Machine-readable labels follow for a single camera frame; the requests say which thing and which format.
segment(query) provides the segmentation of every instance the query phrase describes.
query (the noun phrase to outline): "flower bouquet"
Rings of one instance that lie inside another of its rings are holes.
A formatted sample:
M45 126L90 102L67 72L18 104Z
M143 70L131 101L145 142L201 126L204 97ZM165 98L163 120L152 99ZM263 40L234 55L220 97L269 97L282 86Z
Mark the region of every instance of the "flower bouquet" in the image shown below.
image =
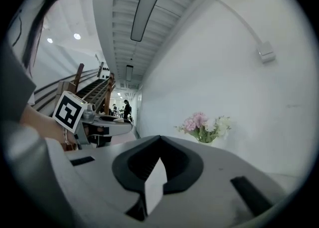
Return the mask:
M226 137L230 128L230 117L220 116L209 120L202 112L194 113L187 118L182 126L176 127L179 131L188 133L198 142L211 143L217 137Z

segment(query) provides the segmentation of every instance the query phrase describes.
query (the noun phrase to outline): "bracelet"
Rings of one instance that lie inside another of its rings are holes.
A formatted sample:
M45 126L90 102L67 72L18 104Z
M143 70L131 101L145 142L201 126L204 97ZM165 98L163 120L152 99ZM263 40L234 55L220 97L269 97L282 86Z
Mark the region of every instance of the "bracelet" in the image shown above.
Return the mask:
M67 145L72 145L72 144L68 141L67 133L68 133L68 130L63 127L64 143L67 144Z

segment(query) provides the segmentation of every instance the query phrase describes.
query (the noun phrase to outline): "linear light fixture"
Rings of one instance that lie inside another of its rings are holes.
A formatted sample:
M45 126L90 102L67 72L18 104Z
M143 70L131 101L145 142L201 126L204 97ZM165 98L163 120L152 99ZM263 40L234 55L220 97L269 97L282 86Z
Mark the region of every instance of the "linear light fixture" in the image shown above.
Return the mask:
M134 23L131 33L131 40L142 41L146 25L148 24L151 13L157 0L140 0L136 9Z
M132 74L133 74L133 66L127 65L126 66L126 80L131 81L132 80Z

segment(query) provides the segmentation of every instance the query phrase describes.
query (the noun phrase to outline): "pink flower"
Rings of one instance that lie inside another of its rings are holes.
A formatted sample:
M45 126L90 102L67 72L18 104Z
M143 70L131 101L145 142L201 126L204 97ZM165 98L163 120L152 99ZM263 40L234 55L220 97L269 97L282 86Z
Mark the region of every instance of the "pink flower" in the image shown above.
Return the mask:
M202 112L194 113L193 114L193 121L195 122L196 126L200 128L202 125L208 121L206 115Z
M187 131L193 131L194 129L196 129L196 123L193 121L192 118L187 118L184 121L183 126L185 127Z

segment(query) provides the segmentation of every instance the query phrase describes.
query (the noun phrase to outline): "person's arm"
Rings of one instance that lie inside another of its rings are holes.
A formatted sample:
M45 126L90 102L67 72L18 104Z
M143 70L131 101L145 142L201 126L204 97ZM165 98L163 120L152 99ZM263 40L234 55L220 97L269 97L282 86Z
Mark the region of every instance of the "person's arm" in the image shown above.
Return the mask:
M25 107L20 124L34 128L43 138L52 138L61 144L64 143L63 127L53 118L37 112L30 105ZM69 131L67 132L67 138L70 143L75 143L74 136Z

